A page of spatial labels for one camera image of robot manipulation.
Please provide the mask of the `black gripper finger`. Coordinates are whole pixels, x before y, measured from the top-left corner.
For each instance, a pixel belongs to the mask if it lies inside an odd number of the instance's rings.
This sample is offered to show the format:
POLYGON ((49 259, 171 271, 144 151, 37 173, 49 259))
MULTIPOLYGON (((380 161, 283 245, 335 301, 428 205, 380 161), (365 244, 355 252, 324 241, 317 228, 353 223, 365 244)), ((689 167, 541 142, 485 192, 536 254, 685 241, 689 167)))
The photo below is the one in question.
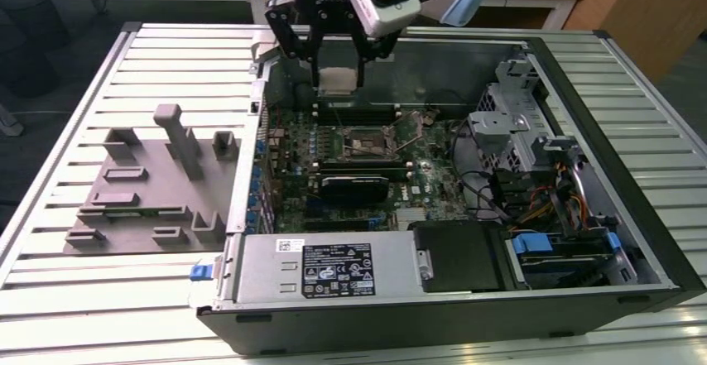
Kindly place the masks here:
POLYGON ((351 4, 336 3, 333 10, 336 33, 345 34, 352 39, 356 49, 356 86, 360 88, 364 84, 365 64, 377 58, 384 59, 389 56, 397 42, 399 31, 393 31, 380 38, 369 39, 351 4))
POLYGON ((329 13, 323 0, 271 0, 267 4, 265 19, 275 34, 283 54, 289 59, 309 63, 311 81, 319 87, 319 49, 324 39, 324 29, 329 13), (301 40, 289 23, 289 16, 296 12, 309 27, 308 36, 301 40))

